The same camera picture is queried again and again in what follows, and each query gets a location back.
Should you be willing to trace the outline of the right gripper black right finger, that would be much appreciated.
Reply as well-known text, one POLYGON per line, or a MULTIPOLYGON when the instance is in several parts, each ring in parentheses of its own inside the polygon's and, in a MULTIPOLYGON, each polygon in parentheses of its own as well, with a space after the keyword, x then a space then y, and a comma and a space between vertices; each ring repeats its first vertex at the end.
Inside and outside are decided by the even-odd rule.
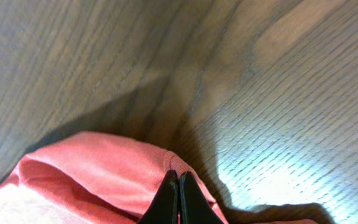
POLYGON ((179 180, 181 224, 223 224, 213 212, 191 172, 179 180))

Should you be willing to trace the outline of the coral red t-shirt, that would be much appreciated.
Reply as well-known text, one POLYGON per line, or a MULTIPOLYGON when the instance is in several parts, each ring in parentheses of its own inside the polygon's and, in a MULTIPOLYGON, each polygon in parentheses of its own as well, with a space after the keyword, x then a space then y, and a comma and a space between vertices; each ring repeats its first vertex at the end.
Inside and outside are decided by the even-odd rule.
POLYGON ((137 223, 165 174, 191 172, 213 212, 216 199, 174 152, 83 132, 26 154, 0 184, 0 223, 137 223))

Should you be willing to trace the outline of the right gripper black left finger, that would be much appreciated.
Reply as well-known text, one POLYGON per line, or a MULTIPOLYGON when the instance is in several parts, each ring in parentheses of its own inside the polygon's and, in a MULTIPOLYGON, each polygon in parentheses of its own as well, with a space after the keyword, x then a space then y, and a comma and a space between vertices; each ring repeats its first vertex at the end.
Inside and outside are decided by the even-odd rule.
POLYGON ((178 223, 178 177, 174 170, 168 171, 153 198, 149 208, 138 224, 178 223))

